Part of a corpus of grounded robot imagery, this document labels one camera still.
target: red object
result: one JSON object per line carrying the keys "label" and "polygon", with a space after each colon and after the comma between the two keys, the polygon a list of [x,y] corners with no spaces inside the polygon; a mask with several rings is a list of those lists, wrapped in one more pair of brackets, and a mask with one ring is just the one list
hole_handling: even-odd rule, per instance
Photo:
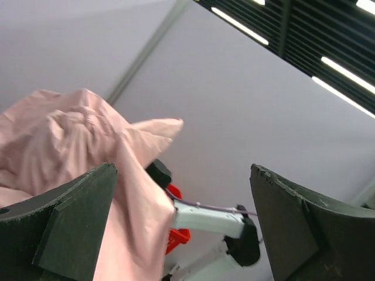
{"label": "red object", "polygon": [[[177,198],[182,199],[181,191],[175,187],[173,184],[169,184],[167,189]],[[175,249],[180,244],[186,244],[189,242],[191,238],[190,231],[188,229],[173,229],[171,228],[171,231],[169,233],[169,239],[168,239],[168,246],[166,248],[165,255],[167,255],[170,251]]]}

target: fluorescent light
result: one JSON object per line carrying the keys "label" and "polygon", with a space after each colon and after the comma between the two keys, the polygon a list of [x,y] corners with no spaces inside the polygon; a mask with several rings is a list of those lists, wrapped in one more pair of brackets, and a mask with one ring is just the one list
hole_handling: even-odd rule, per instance
{"label": "fluorescent light", "polygon": [[222,12],[221,10],[219,10],[217,8],[211,8],[211,10],[216,15],[218,15],[219,17],[225,19],[226,21],[230,22],[235,27],[241,29],[243,32],[249,34],[251,37],[253,37],[254,39],[258,40],[260,43],[262,43],[264,45],[268,45],[268,41],[267,40],[265,40],[263,37],[261,37],[260,35],[256,34],[254,31],[250,30],[246,26],[240,24],[238,21],[236,21],[235,19],[231,18],[226,13]]}
{"label": "fluorescent light", "polygon": [[375,87],[372,86],[370,83],[364,81],[362,78],[358,77],[357,75],[351,73],[349,70],[343,68],[339,64],[335,63],[333,60],[330,60],[327,57],[322,57],[322,62],[325,64],[331,66],[334,70],[338,71],[339,73],[343,74],[347,78],[351,79],[355,83],[357,83],[359,86],[362,86],[363,88],[369,90],[373,94],[375,94]]}
{"label": "fluorescent light", "polygon": [[258,3],[259,5],[264,6],[265,5],[265,0],[253,0],[255,3]]}
{"label": "fluorescent light", "polygon": [[358,0],[356,5],[375,15],[375,2],[371,0]]}
{"label": "fluorescent light", "polygon": [[372,117],[375,119],[375,115],[372,114],[370,111],[368,111],[367,109],[361,107],[359,104],[357,104],[356,102],[352,101],[350,98],[348,98],[347,96],[345,96],[344,94],[342,94],[341,92],[339,92],[338,90],[336,90],[335,88],[331,87],[330,85],[328,85],[327,83],[323,82],[322,80],[320,80],[319,78],[313,76],[312,77],[312,80],[314,82],[316,82],[317,84],[319,84],[320,86],[322,86],[323,88],[325,88],[326,90],[330,91],[332,94],[336,95],[337,97],[341,98],[342,100],[346,101],[348,104],[351,104],[352,106],[354,106],[355,108],[361,110],[363,113],[367,114],[368,116]]}

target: ceiling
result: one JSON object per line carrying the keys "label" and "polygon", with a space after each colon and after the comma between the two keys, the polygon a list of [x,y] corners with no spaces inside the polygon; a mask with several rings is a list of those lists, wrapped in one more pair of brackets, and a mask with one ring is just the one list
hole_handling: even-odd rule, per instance
{"label": "ceiling", "polygon": [[375,16],[356,0],[200,0],[266,38],[265,46],[308,76],[316,76],[375,113],[375,95],[328,65],[325,56],[375,85]]}
{"label": "ceiling", "polygon": [[174,3],[0,1],[0,112],[41,88],[108,98]]}

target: pink cloth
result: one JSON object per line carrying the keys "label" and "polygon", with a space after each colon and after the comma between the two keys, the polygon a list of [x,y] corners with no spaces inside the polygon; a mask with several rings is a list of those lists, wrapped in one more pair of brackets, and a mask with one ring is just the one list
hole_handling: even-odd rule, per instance
{"label": "pink cloth", "polygon": [[89,90],[35,91],[0,115],[0,207],[114,163],[118,183],[94,280],[160,280],[174,208],[144,167],[182,124],[129,124]]}

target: robotic arm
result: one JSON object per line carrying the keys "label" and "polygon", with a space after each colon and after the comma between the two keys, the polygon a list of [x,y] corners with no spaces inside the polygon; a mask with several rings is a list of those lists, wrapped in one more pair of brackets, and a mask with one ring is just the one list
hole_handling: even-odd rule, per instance
{"label": "robotic arm", "polygon": [[[175,266],[162,281],[215,280],[228,271],[251,266],[260,258],[257,229],[247,214],[205,210],[175,202],[175,229],[189,228],[224,234],[223,240],[189,266]],[[238,210],[246,209],[239,205]]]}

